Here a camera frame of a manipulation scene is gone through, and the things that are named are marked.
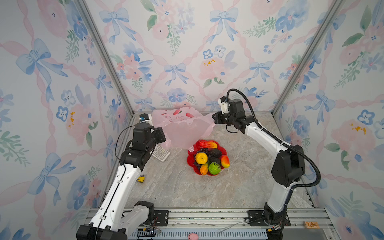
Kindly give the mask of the pink plastic bag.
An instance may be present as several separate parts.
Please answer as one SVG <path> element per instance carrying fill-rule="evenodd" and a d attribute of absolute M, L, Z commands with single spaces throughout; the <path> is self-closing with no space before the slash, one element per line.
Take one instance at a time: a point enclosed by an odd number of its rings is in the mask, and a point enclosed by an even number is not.
<path fill-rule="evenodd" d="M 180 148 L 191 150 L 196 141 L 208 137 L 215 126 L 212 113 L 203 115 L 195 108 L 154 110 L 154 127 L 161 127 L 166 141 L 160 146 L 166 150 Z"/>

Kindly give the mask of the red-yellow pear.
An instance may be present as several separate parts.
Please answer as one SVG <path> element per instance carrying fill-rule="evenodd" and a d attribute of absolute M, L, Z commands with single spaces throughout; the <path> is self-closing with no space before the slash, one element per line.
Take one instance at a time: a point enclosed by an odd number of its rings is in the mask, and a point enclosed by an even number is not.
<path fill-rule="evenodd" d="M 220 158 L 220 161 L 221 161 L 221 166 L 223 168 L 229 168 L 230 167 L 230 160 L 229 160 L 229 157 L 227 155 L 222 155 Z"/>

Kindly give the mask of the yellow fruit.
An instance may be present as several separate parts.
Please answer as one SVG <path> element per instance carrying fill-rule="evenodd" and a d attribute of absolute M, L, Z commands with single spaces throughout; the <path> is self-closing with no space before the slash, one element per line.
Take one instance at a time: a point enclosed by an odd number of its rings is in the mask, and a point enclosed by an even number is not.
<path fill-rule="evenodd" d="M 199 165 L 206 164 L 208 162 L 208 155 L 206 153 L 197 153 L 195 156 L 195 161 Z"/>

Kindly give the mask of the green custard apple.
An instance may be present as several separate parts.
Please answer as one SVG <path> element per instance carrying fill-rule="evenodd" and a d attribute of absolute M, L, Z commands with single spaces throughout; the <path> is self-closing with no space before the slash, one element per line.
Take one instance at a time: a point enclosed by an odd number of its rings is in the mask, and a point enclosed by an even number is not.
<path fill-rule="evenodd" d="M 216 162 L 212 162 L 210 165 L 209 165 L 209 173 L 211 175 L 218 175 L 219 173 L 221 172 L 221 165 L 216 163 Z"/>

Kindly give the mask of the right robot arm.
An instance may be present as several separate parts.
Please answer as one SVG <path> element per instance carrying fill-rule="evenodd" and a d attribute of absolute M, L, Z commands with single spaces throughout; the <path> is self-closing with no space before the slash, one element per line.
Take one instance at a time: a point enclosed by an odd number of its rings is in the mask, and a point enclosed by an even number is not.
<path fill-rule="evenodd" d="M 262 220 L 271 231 L 282 231 L 286 225 L 288 203 L 293 195 L 293 187 L 304 175 L 305 159 L 298 154 L 303 150 L 284 142 L 259 123 L 256 117 L 247 116 L 243 101 L 218 100 L 220 111 L 212 118 L 215 124 L 233 126 L 244 135 L 258 142 L 275 159 L 271 169 L 275 181 L 270 198 L 265 203 Z"/>

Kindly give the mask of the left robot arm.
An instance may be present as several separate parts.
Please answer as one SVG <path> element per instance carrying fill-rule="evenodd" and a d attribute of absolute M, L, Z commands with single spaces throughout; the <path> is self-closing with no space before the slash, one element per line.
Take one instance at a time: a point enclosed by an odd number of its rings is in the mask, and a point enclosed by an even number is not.
<path fill-rule="evenodd" d="M 164 143 L 166 137 L 163 129 L 152 126 L 150 120 L 133 128 L 133 139 L 118 158 L 120 166 L 114 182 L 90 223 L 79 227 L 78 240 L 127 240 L 139 226 L 151 226 L 155 222 L 153 203 L 138 202 L 130 212 L 124 214 L 123 211 L 156 145 Z"/>

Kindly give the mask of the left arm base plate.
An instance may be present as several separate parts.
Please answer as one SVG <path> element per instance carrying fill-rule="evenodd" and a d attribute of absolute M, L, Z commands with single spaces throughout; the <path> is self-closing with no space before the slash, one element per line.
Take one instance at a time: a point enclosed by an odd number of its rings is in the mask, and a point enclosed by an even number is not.
<path fill-rule="evenodd" d="M 155 227 L 167 227 L 169 222 L 168 210 L 155 210 L 151 224 Z"/>

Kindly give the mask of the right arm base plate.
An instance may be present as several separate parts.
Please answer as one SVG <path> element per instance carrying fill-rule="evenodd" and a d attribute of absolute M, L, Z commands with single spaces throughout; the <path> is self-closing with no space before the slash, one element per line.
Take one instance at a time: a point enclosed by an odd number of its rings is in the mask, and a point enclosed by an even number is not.
<path fill-rule="evenodd" d="M 264 210 L 249 210 L 247 211 L 248 216 L 244 218 L 244 222 L 249 224 L 251 227 L 279 227 L 284 223 L 285 227 L 291 226 L 290 219 L 288 214 L 285 213 L 283 217 L 283 212 L 280 213 L 267 213 L 265 214 Z"/>

